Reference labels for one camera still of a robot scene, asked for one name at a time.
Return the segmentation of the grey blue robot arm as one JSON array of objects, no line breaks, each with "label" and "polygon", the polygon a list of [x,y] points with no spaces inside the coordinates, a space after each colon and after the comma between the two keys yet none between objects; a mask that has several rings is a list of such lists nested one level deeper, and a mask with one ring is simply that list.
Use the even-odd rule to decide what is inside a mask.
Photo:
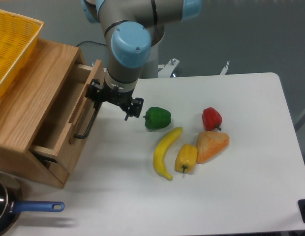
[{"label": "grey blue robot arm", "polygon": [[96,111],[102,102],[119,106],[126,117],[140,116],[143,99],[132,98],[149,59],[153,37],[149,29],[197,17],[200,0],[83,0],[86,18],[100,23],[109,52],[104,80],[93,79],[86,97]]}]

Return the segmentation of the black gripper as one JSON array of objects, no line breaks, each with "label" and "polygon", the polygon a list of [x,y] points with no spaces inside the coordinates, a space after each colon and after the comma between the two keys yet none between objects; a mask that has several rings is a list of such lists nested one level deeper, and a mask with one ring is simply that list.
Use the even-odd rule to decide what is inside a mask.
[{"label": "black gripper", "polygon": [[95,105],[109,102],[119,106],[126,113],[124,120],[127,121],[129,117],[139,118],[144,104],[143,98],[132,98],[132,94],[133,90],[122,92],[121,88],[110,88],[106,82],[101,85],[100,81],[92,79],[85,97],[92,100]]}]

